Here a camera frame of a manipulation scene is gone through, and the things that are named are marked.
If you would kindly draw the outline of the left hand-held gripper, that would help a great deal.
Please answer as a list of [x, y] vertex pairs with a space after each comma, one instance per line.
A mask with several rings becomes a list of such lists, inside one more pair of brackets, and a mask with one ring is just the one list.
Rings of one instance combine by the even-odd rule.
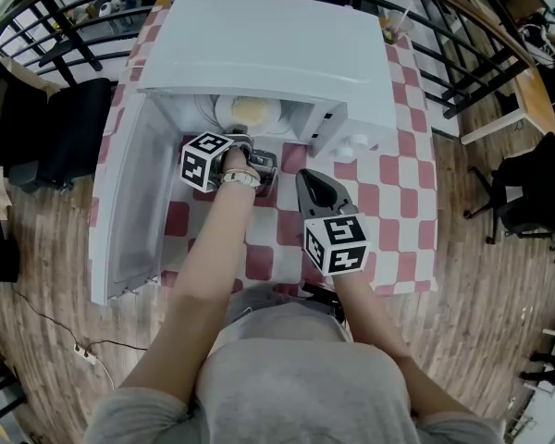
[[226, 152], [233, 146], [240, 148], [250, 167], [260, 176], [257, 195], [269, 195], [278, 172], [277, 157], [270, 152], [255, 149], [253, 138], [244, 133], [223, 135], [204, 132], [186, 143], [181, 151], [180, 178], [197, 191], [216, 191]]

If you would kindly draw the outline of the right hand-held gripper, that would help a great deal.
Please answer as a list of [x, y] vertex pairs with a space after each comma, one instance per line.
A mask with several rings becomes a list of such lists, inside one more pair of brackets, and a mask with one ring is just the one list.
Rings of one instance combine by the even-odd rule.
[[323, 277], [364, 268], [370, 250], [365, 215], [351, 202], [346, 188], [316, 170], [295, 177], [302, 214], [302, 249]]

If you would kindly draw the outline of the person's left hand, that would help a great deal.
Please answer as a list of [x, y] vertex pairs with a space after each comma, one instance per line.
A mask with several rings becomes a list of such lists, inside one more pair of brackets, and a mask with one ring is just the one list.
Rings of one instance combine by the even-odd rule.
[[247, 158], [243, 151], [238, 147], [231, 147], [224, 157], [222, 170], [228, 172], [230, 170], [246, 171], [252, 175], [256, 172], [248, 165]]

